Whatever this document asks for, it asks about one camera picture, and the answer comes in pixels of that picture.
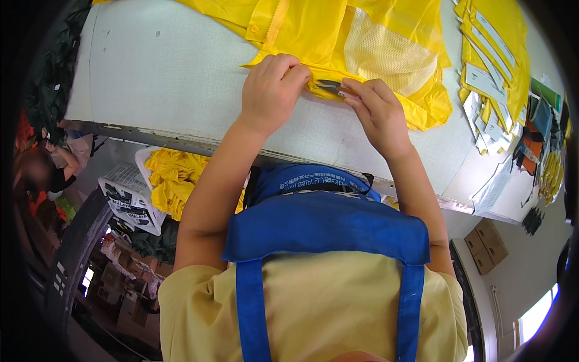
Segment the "hand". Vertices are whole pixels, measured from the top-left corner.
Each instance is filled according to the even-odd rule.
[[[55,145],[53,145],[52,143],[47,142],[45,148],[46,148],[46,150],[47,150],[48,152],[54,153],[54,152],[56,152],[58,146],[55,146]]]
[[[269,137],[290,118],[311,74],[310,69],[300,65],[299,59],[292,55],[267,55],[245,80],[241,114],[236,123]]]
[[[402,104],[386,83],[381,79],[361,83],[350,78],[342,83],[362,98],[346,98],[344,102],[356,112],[368,141],[387,161],[412,149]]]

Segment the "plastic basket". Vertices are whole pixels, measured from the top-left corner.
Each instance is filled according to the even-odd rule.
[[[151,203],[151,189],[139,167],[127,162],[119,163],[107,175],[99,177],[98,184],[117,217],[153,235],[161,235],[167,214]]]
[[[160,150],[161,147],[157,146],[150,146],[146,148],[141,148],[137,152],[135,152],[135,163],[141,172],[143,179],[146,182],[146,185],[149,186],[149,190],[153,191],[153,185],[149,181],[149,177],[153,173],[150,169],[145,167],[145,162],[151,157],[151,153]]]

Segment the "woman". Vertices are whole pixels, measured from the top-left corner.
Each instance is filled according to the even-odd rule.
[[[86,167],[92,151],[92,134],[82,134],[75,130],[65,130],[64,147],[48,142],[48,132],[42,129],[42,139],[38,147],[27,150],[22,157],[20,173],[24,176],[27,189],[46,191],[53,200],[61,191],[76,181],[76,176]],[[14,185],[20,175],[15,177]]]
[[[287,54],[247,76],[159,290],[164,360],[462,362],[466,318],[444,219],[384,82],[344,78],[362,99],[345,101],[387,161],[401,212],[344,171],[291,164],[257,179],[252,171],[248,208],[233,215],[255,157],[309,77]]]

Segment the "blue apron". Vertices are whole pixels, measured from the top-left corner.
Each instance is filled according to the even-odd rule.
[[[332,188],[343,191],[328,191]],[[237,263],[237,317],[245,361],[272,360],[262,259],[280,252],[328,251],[363,251],[401,261],[396,360],[416,359],[424,265],[430,262],[428,230],[419,218],[381,204],[379,195],[368,189],[357,177],[327,166],[285,164],[261,170],[248,208],[229,220],[223,251],[224,260]]]

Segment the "yellow sleeve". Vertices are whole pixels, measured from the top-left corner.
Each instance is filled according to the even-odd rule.
[[[463,289],[455,277],[446,273],[438,274],[442,276],[450,291],[450,298],[452,300],[452,306],[455,311],[456,323],[455,361],[462,362],[467,355],[468,349],[467,317],[463,306]]]
[[[241,359],[234,288],[235,267],[221,272],[205,265],[179,269],[161,284],[164,361]]]

